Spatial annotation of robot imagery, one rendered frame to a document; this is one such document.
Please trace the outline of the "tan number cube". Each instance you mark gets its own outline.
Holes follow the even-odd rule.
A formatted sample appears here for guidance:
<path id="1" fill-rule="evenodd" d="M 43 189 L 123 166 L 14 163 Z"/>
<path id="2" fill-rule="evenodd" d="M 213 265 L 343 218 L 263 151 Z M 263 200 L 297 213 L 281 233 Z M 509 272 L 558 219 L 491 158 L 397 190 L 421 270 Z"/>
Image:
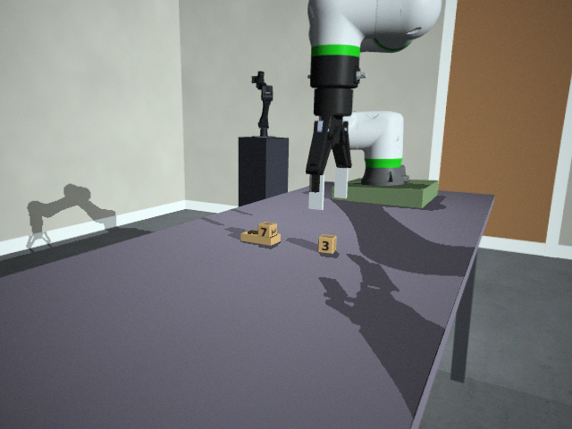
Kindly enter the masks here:
<path id="1" fill-rule="evenodd" d="M 258 225 L 258 236 L 273 237 L 277 235 L 277 223 L 260 223 Z"/>
<path id="2" fill-rule="evenodd" d="M 318 238 L 318 252 L 332 254 L 336 250 L 336 236 L 322 235 Z"/>

